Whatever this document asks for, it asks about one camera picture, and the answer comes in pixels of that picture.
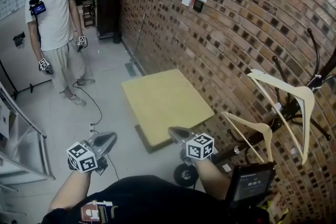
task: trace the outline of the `sneaker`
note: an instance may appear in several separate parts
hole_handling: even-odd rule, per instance
[[[83,84],[79,84],[77,81],[77,86],[78,87],[88,86],[88,85],[94,84],[95,82],[96,81],[94,79],[84,79]]]
[[[69,98],[69,100],[78,106],[86,106],[86,102],[83,99],[80,99],[77,95],[73,95],[73,97]]]

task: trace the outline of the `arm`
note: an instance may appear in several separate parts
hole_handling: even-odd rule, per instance
[[[37,60],[40,62],[43,59],[43,56],[40,49],[40,42],[38,41],[37,37],[37,24],[35,20],[28,23],[28,29],[30,35],[30,43],[32,44],[32,48]]]
[[[78,12],[78,8],[77,8],[77,4],[75,0],[69,0],[69,9],[70,9],[72,21],[73,21],[73,24],[75,25],[78,36],[82,37],[83,36],[82,24],[80,21],[79,12]]]
[[[79,171],[73,171],[53,198],[49,210],[57,208],[71,209],[84,200],[88,194],[90,181],[91,172],[82,174]]]
[[[218,200],[224,200],[230,180],[209,159],[195,161],[195,165],[205,192]]]

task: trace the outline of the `white clothes hanger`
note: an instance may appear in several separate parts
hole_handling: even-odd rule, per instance
[[[241,133],[241,131],[237,128],[237,126],[227,117],[225,114],[223,116],[227,119],[227,121],[233,126],[233,128],[237,131],[237,133],[245,140],[245,142],[249,145],[249,147],[254,151],[257,157],[261,160],[261,162],[265,162],[263,158],[258,154],[255,148],[250,144],[250,142],[245,138],[245,136]]]
[[[289,85],[282,80],[279,80],[275,77],[272,77],[269,74],[265,74],[262,71],[252,69],[252,73],[248,74],[250,78],[252,78],[253,82],[256,84],[256,86],[260,89],[260,91],[264,94],[264,96],[268,99],[270,104],[273,106],[275,111],[278,113],[280,118],[282,119],[284,125],[289,131],[289,134],[291,135],[291,138],[293,139],[295,146],[298,148],[298,151],[300,155],[302,156],[302,164],[304,164],[308,157],[308,150],[309,150],[309,136],[310,136],[310,118],[311,113],[314,108],[315,104],[315,98],[313,92],[305,86],[301,87],[294,87],[292,85]],[[303,153],[301,146],[299,145],[298,140],[296,139],[295,135],[293,134],[293,131],[289,127],[287,121],[282,116],[281,112],[278,110],[278,108],[275,106],[272,98],[269,96],[267,91],[260,85],[260,83],[257,81],[260,80],[266,84],[272,85],[274,87],[277,87],[281,90],[284,90],[286,92],[291,93],[295,99],[298,101],[301,112],[302,112],[302,125],[303,125]]]
[[[239,118],[233,114],[230,114],[226,111],[223,111],[222,115],[262,133],[265,140],[265,147],[267,151],[268,161],[273,162],[273,156],[271,151],[272,130],[269,125],[267,125],[266,123],[252,123],[242,118]]]

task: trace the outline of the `black shirt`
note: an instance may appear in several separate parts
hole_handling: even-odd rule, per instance
[[[124,178],[102,192],[92,194],[70,211],[56,209],[50,212],[42,224],[132,223],[141,220],[178,223],[205,220],[208,223],[222,218],[224,212],[224,202],[208,194],[175,186],[155,176],[136,176]]]

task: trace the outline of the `wheel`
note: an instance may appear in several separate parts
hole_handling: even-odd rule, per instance
[[[120,42],[121,42],[120,34],[118,33],[118,34],[113,35],[113,43],[114,44],[119,44]]]
[[[195,166],[181,164],[174,171],[174,179],[178,185],[182,187],[190,187],[198,180],[198,173]]]

